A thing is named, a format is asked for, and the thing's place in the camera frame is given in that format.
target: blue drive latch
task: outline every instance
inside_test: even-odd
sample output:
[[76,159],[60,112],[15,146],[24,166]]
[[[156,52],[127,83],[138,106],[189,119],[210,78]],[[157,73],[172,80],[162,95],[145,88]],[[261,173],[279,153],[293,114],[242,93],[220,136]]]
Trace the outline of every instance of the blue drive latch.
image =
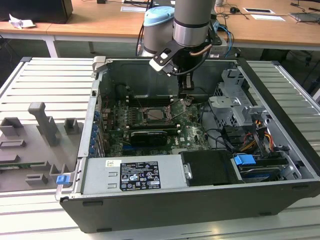
[[57,185],[70,185],[70,176],[69,175],[59,175],[56,178],[56,182]]
[[254,156],[251,154],[239,154],[234,157],[234,161],[236,165],[252,165],[256,164],[256,160]]

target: desk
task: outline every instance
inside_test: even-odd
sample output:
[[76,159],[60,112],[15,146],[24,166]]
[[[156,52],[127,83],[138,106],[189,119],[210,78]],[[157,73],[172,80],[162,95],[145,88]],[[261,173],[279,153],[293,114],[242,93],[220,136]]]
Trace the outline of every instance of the desk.
[[[271,9],[277,15],[301,12],[291,6],[290,0],[229,0],[241,12],[243,7]],[[55,41],[86,41],[135,43],[144,19],[144,13],[121,12],[121,3],[97,4],[95,0],[72,0],[73,14],[67,24],[37,23],[37,28],[16,29],[7,22],[0,22],[0,34],[4,38],[44,40],[51,57],[58,57]],[[320,8],[319,3],[300,1],[300,6]],[[218,7],[217,12],[229,11],[230,6]],[[285,21],[255,20],[247,15],[231,15],[227,19],[229,30],[234,34],[234,47],[270,48],[288,50],[320,51],[320,25],[316,23],[296,23],[290,16]]]
[[[247,14],[243,8],[271,9],[272,15],[288,15],[289,13],[301,13],[298,7],[290,3],[291,0],[228,0],[229,4],[237,5],[243,14]],[[316,2],[300,1],[299,5],[306,12],[308,8],[320,9]],[[230,13],[230,6],[218,7],[217,13]],[[230,15],[226,20],[228,29],[235,38],[235,47],[263,48],[263,49],[287,49],[287,50],[314,50],[320,51],[320,25],[316,23],[297,23],[291,16],[282,16],[285,21],[255,20],[252,16]],[[218,17],[221,24],[225,24],[222,17]]]

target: blue cable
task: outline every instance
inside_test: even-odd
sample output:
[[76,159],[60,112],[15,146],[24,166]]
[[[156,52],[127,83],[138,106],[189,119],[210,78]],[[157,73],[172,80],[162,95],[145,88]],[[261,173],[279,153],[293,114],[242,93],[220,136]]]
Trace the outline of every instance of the blue cable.
[[231,38],[230,32],[227,29],[225,29],[223,26],[219,26],[219,28],[222,28],[226,32],[226,34],[228,34],[228,37],[229,37],[229,48],[228,48],[228,51],[225,54],[225,57],[227,57],[229,52],[230,52],[230,50],[231,50],[232,38]]

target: table leg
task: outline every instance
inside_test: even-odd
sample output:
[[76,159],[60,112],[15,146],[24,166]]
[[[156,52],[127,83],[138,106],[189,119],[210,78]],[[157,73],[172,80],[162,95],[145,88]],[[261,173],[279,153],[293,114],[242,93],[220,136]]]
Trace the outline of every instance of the table leg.
[[320,102],[320,88],[318,91],[316,91],[316,93],[313,95],[313,99],[319,103]]
[[88,41],[89,43],[89,51],[91,54],[95,53],[95,47],[94,47],[94,43],[92,41]]
[[53,36],[45,36],[43,40],[46,43],[46,46],[49,50],[49,54],[51,58],[60,58],[60,53],[55,46],[55,38]]

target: power supply label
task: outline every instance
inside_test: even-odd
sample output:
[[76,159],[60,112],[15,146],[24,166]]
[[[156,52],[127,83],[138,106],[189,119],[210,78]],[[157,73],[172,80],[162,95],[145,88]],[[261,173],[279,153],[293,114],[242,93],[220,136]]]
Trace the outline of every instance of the power supply label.
[[157,161],[121,163],[120,189],[122,191],[160,188],[160,173]]

